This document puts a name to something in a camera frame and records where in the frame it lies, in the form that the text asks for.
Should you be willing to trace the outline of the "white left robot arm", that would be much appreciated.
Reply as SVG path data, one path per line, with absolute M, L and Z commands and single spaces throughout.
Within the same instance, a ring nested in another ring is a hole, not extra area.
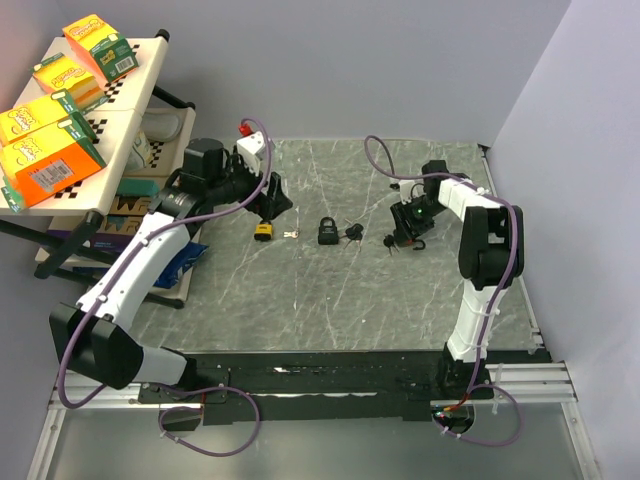
M 110 269 L 75 304 L 58 305 L 49 322 L 62 370 L 122 389 L 160 383 L 177 402 L 198 387 L 197 363 L 164 347 L 145 347 L 129 331 L 140 305 L 163 271 L 210 218 L 241 208 L 269 221 L 288 210 L 281 177 L 271 161 L 271 140 L 261 132 L 232 150 L 200 138 L 152 199 L 133 239 Z

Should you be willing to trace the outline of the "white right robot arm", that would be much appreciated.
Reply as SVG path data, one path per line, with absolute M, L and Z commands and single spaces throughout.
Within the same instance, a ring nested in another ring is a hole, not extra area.
M 459 398 L 483 381 L 489 331 L 499 303 L 524 270 L 524 219 L 520 207 L 451 173 L 431 160 L 419 177 L 394 181 L 400 200 L 390 208 L 395 227 L 389 247 L 423 248 L 421 237 L 445 211 L 462 223 L 458 270 L 463 296 L 452 333 L 438 362 L 436 383 L 448 398 Z

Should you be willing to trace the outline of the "yellow padlock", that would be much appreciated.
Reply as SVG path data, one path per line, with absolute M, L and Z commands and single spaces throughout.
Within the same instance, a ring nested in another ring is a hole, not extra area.
M 254 239 L 259 242 L 268 242 L 274 238 L 274 226 L 272 221 L 261 220 L 254 231 Z

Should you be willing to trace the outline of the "black Kaijing padlock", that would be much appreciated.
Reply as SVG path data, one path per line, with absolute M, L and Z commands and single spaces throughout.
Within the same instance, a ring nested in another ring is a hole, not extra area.
M 337 245 L 340 235 L 335 220 L 332 217 L 323 217 L 319 222 L 317 242 L 319 245 Z

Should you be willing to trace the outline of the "orange padlock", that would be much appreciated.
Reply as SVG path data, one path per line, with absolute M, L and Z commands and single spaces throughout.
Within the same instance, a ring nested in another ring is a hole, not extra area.
M 426 248 L 426 243 L 421 239 L 411 239 L 407 242 L 407 246 L 413 251 L 423 251 Z

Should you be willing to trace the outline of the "black padlock keys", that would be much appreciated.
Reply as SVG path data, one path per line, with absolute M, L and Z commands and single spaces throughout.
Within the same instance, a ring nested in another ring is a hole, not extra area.
M 359 222 L 350 223 L 344 230 L 344 238 L 346 238 L 346 246 L 355 244 L 358 249 L 361 249 L 361 242 L 364 237 L 364 226 Z

